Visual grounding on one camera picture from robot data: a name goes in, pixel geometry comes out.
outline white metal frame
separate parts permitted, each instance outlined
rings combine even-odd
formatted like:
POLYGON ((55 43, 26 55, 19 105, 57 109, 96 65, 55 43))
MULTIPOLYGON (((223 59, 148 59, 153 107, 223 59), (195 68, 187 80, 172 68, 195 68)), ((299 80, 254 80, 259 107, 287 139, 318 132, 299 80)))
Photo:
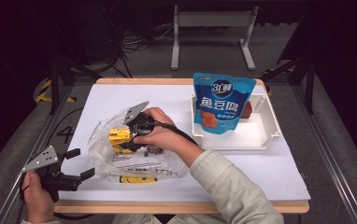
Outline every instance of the white metal frame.
POLYGON ((179 27, 194 26, 230 26, 246 27, 246 36, 239 39, 240 47, 245 56, 249 70, 254 70, 255 65, 249 51, 251 32, 257 17, 258 7, 252 11, 179 11, 175 6, 174 12, 174 43, 171 69, 179 69, 179 27))

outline transparent plastic bag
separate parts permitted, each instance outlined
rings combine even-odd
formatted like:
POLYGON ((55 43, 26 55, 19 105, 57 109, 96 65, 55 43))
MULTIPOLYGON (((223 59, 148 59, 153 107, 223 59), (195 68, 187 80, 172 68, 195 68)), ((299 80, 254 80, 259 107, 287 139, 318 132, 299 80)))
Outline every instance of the transparent plastic bag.
POLYGON ((96 174, 113 182, 120 182, 122 176, 154 178, 163 180, 175 178, 188 172, 185 163, 170 150, 152 152, 152 147, 142 147, 131 155, 119 155, 109 141, 110 129, 128 128, 122 124, 127 109, 111 119, 99 121, 94 128, 88 145, 88 164, 96 174))

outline silver bracket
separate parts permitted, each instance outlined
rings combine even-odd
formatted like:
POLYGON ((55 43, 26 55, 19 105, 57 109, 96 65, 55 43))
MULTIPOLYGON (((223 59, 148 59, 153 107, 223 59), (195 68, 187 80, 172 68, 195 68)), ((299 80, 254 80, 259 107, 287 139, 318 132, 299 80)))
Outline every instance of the silver bracket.
POLYGON ((59 161, 57 154, 53 146, 45 148, 41 153, 38 154, 32 161, 25 165, 22 169, 22 173, 33 171, 44 166, 54 164, 59 161))
POLYGON ((125 118, 123 119, 123 124, 127 125, 130 121, 134 120, 140 113, 141 111, 146 108, 146 106, 149 104, 148 101, 143 102, 139 105, 132 106, 128 108, 125 118))

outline person's left hand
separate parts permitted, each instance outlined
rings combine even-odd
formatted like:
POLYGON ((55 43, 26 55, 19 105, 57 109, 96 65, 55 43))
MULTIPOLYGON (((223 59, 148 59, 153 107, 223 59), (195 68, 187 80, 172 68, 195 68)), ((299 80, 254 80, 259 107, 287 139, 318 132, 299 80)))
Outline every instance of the person's left hand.
POLYGON ((42 189, 41 179, 36 172, 29 172, 24 177, 22 189, 27 205, 27 221, 33 223, 53 221, 54 203, 50 194, 42 189))

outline blue snack bag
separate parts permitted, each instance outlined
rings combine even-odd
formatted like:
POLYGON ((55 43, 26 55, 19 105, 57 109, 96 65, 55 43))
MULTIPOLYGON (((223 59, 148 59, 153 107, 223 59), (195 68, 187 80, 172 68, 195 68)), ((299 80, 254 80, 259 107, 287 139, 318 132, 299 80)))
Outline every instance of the blue snack bag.
POLYGON ((193 74, 195 90, 194 123, 208 133, 234 130, 254 89, 256 81, 207 73, 193 74))

